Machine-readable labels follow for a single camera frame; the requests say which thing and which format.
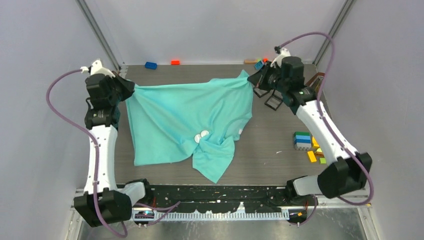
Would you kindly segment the teal t-shirt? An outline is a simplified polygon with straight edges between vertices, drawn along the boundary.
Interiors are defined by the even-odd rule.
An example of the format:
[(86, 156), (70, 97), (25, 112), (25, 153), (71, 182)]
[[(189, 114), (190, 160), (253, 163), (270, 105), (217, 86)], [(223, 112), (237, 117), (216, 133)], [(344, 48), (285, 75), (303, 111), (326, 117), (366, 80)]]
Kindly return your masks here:
[[(235, 143), (253, 116), (253, 86), (244, 70), (234, 78), (203, 83), (136, 85), (125, 102), (134, 165), (192, 167), (217, 183), (231, 164)], [(209, 134), (195, 143), (194, 136)]]

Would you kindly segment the silver round brooch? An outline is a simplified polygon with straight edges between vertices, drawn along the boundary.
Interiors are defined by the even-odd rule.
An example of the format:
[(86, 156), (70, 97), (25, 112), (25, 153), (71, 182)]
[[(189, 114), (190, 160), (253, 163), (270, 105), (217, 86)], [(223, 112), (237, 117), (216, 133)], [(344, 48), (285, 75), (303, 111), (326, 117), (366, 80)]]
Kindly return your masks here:
[(209, 135), (210, 133), (209, 133), (209, 131), (207, 131), (207, 130), (202, 130), (201, 132), (200, 132), (200, 136), (203, 138), (203, 137), (205, 137), (205, 136), (207, 136), (207, 135)]

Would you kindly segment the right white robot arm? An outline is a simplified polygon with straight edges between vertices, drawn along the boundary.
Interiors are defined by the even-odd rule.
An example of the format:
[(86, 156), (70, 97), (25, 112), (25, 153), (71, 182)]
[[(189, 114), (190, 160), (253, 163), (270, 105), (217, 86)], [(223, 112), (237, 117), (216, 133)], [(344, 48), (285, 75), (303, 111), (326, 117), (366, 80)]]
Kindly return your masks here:
[(305, 86), (304, 64), (299, 57), (286, 56), (280, 61), (266, 62), (247, 78), (256, 88), (277, 91), (317, 140), (327, 167), (318, 175), (298, 177), (287, 182), (285, 198), (291, 205), (299, 205), (306, 195), (323, 195), (328, 199), (343, 199), (343, 195), (369, 185), (365, 202), (374, 196), (374, 184), (369, 174), (373, 160), (360, 153), (341, 134), (316, 92)]

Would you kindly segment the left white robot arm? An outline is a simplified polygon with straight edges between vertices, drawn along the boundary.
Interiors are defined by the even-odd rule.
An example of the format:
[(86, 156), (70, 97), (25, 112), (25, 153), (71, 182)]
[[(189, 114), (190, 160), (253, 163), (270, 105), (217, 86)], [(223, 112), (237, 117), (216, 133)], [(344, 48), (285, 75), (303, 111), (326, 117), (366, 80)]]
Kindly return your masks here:
[(89, 166), (83, 194), (73, 200), (74, 208), (91, 227), (124, 222), (138, 203), (148, 207), (153, 193), (145, 179), (119, 188), (115, 178), (115, 147), (120, 110), (118, 105), (132, 96), (135, 84), (114, 73), (95, 73), (86, 80), (89, 97), (84, 131), (89, 137)]

